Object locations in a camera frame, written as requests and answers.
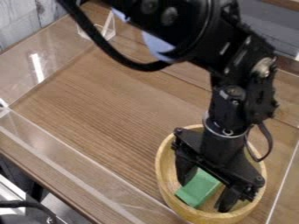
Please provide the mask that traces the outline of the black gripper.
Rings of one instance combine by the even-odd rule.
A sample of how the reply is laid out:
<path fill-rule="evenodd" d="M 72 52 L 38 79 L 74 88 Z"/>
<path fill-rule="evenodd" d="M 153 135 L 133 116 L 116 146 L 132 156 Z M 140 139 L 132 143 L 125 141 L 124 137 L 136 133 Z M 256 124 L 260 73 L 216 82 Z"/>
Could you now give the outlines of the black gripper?
<path fill-rule="evenodd" d="M 245 134 L 224 135 L 209 120 L 204 121 L 201 130 L 173 130 L 177 181 L 185 186 L 201 168 L 225 186 L 216 202 L 220 213 L 227 213 L 239 200 L 252 201 L 265 185 L 260 171 L 245 156 Z"/>

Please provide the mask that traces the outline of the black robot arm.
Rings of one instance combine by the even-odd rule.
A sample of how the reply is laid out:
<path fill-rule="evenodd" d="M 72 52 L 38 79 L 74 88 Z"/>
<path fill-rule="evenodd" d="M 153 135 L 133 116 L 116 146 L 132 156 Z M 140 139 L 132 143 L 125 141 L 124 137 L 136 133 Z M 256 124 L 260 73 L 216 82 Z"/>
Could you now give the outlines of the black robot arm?
<path fill-rule="evenodd" d="M 255 199 L 265 179 L 255 168 L 261 162 L 248 146 L 248 133 L 268 130 L 275 114 L 275 48 L 241 21 L 239 0 L 102 0 L 122 21 L 144 33 L 156 60 L 126 58 L 105 41 L 72 0 L 58 0 L 81 30 L 124 66 L 154 72 L 189 62 L 209 72 L 210 102 L 202 129 L 174 130 L 172 150 L 176 177 L 186 185 L 204 170 L 225 186 L 216 209 L 225 213 L 241 200 Z"/>

